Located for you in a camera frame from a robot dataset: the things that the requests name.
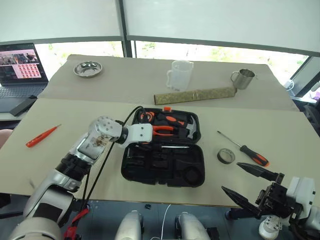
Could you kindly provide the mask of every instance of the red screwdriver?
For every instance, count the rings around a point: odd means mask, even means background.
[[[262,165],[264,167],[269,166],[269,161],[259,153],[256,153],[255,151],[252,151],[250,148],[248,148],[246,145],[241,146],[240,144],[236,143],[235,141],[228,138],[226,135],[224,135],[222,132],[217,131],[219,134],[224,136],[226,139],[230,140],[234,144],[238,145],[240,147],[240,151],[247,154],[253,161],[255,161],[257,164]]]
[[[40,135],[36,136],[34,139],[32,139],[31,141],[28,141],[25,145],[28,148],[33,147],[34,145],[38,144],[39,142],[41,142],[43,139],[45,139],[46,137],[48,137],[54,130],[57,129],[57,127],[59,127],[61,124],[59,124],[58,126],[55,126],[43,133],[41,133]]]

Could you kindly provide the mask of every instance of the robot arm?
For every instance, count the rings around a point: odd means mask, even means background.
[[[239,193],[222,186],[223,191],[240,207],[259,219],[262,215],[275,215],[280,218],[282,224],[291,226],[295,235],[302,234],[308,239],[308,230],[312,234],[320,232],[320,208],[312,206],[316,195],[315,181],[307,177],[293,177],[289,188],[281,185],[283,173],[271,172],[263,167],[237,163],[246,172],[272,181],[266,190],[261,190],[255,201],[258,206],[251,204],[247,198]]]
[[[100,116],[90,124],[88,132],[76,142],[29,198],[23,210],[23,216],[27,220],[30,218],[32,220],[23,221],[12,233],[10,239],[23,239],[24,234],[26,236],[26,232],[29,233],[28,228],[33,226],[38,218],[41,218],[42,222],[48,222],[51,228],[52,222],[63,226],[68,221],[76,203],[72,193],[78,191],[82,179],[103,154],[108,142],[116,142],[122,148],[131,143],[151,142],[153,135],[151,124],[123,126],[120,123],[107,116]]]

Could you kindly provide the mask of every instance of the floor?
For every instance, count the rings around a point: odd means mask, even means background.
[[[23,210],[25,196],[12,195],[11,204],[0,209],[1,213]],[[77,233],[82,240],[112,240],[123,217],[132,210],[138,210],[144,219],[143,240],[161,236],[161,227],[167,204],[119,202],[119,201],[90,201],[91,211],[83,218]],[[195,215],[205,228],[217,227],[221,240],[262,240],[258,227],[262,220],[255,218],[228,221],[225,219],[226,207],[172,205],[166,214],[163,239],[174,239],[175,217],[181,212]],[[10,233],[23,220],[22,216],[0,219],[0,239],[8,239]],[[67,224],[61,229],[64,232]],[[284,227],[277,240],[294,239],[288,228]]]

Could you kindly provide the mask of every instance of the tool handle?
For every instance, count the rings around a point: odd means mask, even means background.
[[[242,147],[240,147],[240,151],[247,154],[257,164],[264,167],[269,166],[269,161],[264,156],[260,155],[259,153],[256,153],[255,151],[252,151],[246,145],[243,145]]]
[[[175,127],[186,127],[187,126],[186,121],[177,119],[176,117],[173,117],[173,116],[164,115],[161,113],[158,114],[157,119],[158,120],[167,120],[170,125],[175,126]]]
[[[159,130],[173,131],[173,126],[152,126],[154,136],[173,136],[172,133],[159,133]]]
[[[27,142],[25,145],[28,148],[33,147],[34,145],[38,144],[39,142],[41,142],[43,139],[45,139],[46,137],[48,137],[54,130],[56,130],[57,127],[53,127],[51,129],[49,129],[48,131],[45,131],[43,133],[41,133],[40,135],[36,136],[34,139],[32,139],[31,141]]]

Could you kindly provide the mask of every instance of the orange pliers handle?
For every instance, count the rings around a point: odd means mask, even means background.
[[[159,133],[159,130],[167,130],[167,131],[174,131],[173,126],[152,126],[153,132],[152,135],[154,136],[173,136],[172,133]]]

